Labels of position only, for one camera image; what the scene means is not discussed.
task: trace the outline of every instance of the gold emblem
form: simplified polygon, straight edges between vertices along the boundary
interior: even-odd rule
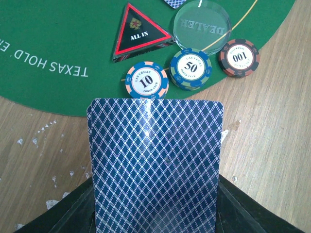
[[[141,26],[141,22],[136,18],[132,18],[132,21],[130,23],[130,27],[137,30],[137,29],[139,29],[140,26]]]

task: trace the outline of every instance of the green poker table mat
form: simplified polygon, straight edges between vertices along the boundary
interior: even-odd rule
[[[238,24],[230,39],[248,39],[260,49],[279,28],[294,0],[214,2],[226,9],[232,26]],[[131,3],[173,33],[179,8],[171,8],[164,0]],[[129,98],[122,79],[134,64],[152,61],[167,68],[180,48],[171,45],[113,63],[126,5],[126,0],[1,1],[0,95],[38,110],[70,116],[85,116],[95,98]],[[187,92],[170,83],[166,98],[187,98],[225,78],[217,54],[210,59],[213,73],[203,88]]]

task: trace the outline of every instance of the poker chip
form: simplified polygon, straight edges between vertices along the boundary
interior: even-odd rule
[[[219,53],[221,69],[231,77],[245,77],[253,73],[260,61],[255,45],[245,39],[230,40]]]
[[[140,62],[128,71],[125,87],[136,99],[162,99],[168,92],[169,79],[159,64]]]
[[[172,82],[183,90],[197,90],[209,79],[212,66],[208,56],[197,49],[179,51],[171,61]]]

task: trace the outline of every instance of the wood grain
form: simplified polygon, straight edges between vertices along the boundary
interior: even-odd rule
[[[222,144],[221,174],[229,180],[236,176],[238,188],[308,233],[310,22],[311,2],[297,0],[260,51],[254,74],[226,78],[192,97],[225,106],[224,130],[229,134]],[[0,116],[0,232],[9,233],[16,224],[44,213],[47,200],[61,200],[84,182],[91,165],[85,117],[44,113],[4,98]]]

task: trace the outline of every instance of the triangular plaque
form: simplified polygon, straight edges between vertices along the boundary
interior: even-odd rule
[[[123,61],[174,43],[175,39],[171,34],[128,3],[124,10],[113,61]]]

